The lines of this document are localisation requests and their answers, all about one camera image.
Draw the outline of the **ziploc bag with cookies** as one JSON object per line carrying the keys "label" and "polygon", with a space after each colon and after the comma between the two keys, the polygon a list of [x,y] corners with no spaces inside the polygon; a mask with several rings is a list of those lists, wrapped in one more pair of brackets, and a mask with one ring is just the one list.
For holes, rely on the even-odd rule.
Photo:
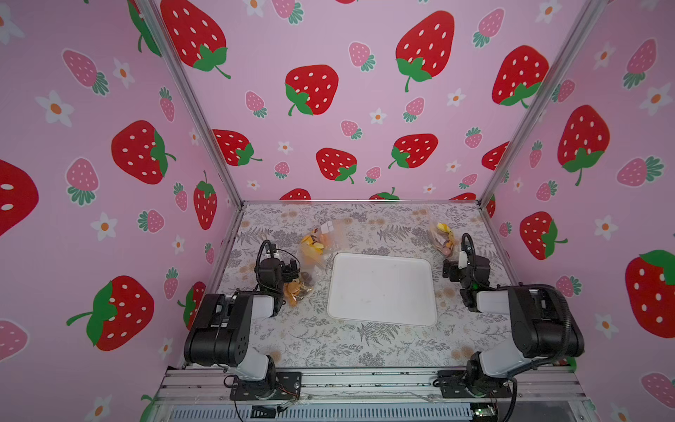
{"label": "ziploc bag with cookies", "polygon": [[314,291],[314,287],[313,276],[308,272],[300,272],[298,278],[284,285],[283,293],[287,304],[291,308],[297,307],[300,301]]}

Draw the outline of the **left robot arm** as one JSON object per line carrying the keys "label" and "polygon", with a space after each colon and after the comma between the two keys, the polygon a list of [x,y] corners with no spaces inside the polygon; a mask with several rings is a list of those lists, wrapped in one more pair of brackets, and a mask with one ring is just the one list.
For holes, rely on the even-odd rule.
{"label": "left robot arm", "polygon": [[251,345],[251,326],[279,314],[285,304],[283,288],[299,277],[300,266],[295,258],[288,264],[277,257],[264,258],[256,263],[254,274],[255,291],[205,296],[184,345],[186,363],[222,367],[244,382],[275,381],[274,359]]}

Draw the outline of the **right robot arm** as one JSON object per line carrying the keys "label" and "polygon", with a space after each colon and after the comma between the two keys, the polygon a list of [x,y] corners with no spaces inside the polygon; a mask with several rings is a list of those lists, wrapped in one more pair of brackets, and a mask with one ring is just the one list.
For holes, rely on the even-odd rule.
{"label": "right robot arm", "polygon": [[507,316],[511,324],[510,339],[470,358],[463,376],[467,387],[503,382],[584,353],[583,334],[558,289],[546,284],[493,288],[490,261],[465,251],[458,260],[444,261],[442,275],[460,284],[469,311]]}

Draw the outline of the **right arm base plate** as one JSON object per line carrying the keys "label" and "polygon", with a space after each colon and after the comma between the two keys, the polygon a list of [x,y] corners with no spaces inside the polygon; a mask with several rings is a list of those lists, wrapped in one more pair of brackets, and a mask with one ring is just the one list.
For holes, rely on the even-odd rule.
{"label": "right arm base plate", "polygon": [[513,392],[506,379],[497,379],[468,371],[441,370],[432,381],[444,398],[511,398]]}

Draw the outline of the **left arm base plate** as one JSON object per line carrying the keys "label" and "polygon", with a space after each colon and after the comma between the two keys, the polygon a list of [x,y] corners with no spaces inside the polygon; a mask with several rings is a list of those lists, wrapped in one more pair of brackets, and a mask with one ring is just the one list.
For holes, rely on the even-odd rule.
{"label": "left arm base plate", "polygon": [[262,381],[237,378],[230,389],[233,401],[295,400],[302,390],[302,372],[281,371]]}

